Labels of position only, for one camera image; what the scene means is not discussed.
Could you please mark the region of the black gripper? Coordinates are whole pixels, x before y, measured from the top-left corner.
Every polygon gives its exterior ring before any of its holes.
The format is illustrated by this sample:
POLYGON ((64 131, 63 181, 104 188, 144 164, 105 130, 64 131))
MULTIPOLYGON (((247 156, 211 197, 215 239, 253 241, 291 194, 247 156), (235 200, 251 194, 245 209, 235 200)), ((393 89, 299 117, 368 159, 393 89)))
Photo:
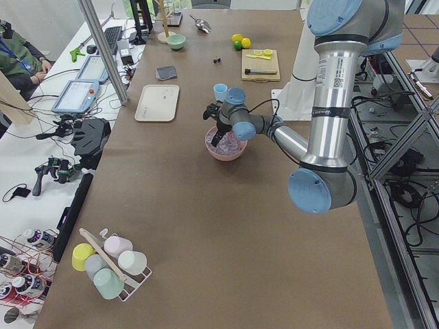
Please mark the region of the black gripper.
POLYGON ((222 140, 222 137, 225 134, 227 134, 228 132, 230 132, 230 125, 229 124, 223 123, 219 117, 217 118, 216 121, 217 121, 217 123, 216 123, 217 133, 213 136, 213 138, 211 140, 211 144, 214 147, 217 147, 219 142, 222 140))

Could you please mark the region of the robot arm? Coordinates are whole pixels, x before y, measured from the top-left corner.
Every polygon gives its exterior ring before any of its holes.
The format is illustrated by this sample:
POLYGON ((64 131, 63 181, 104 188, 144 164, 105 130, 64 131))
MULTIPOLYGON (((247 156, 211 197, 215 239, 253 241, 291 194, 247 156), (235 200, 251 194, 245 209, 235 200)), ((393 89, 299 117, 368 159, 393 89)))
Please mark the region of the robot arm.
POLYGON ((309 138, 303 138, 275 114, 252 114, 240 88, 228 90, 222 105, 211 104, 204 118, 213 118, 217 145, 227 132, 247 141, 265 134, 299 167, 288 181, 297 208, 311 214, 347 206, 357 183, 348 170, 343 147, 351 113, 358 58, 396 49, 402 40, 403 1, 314 1, 307 26, 315 36, 319 61, 309 138))

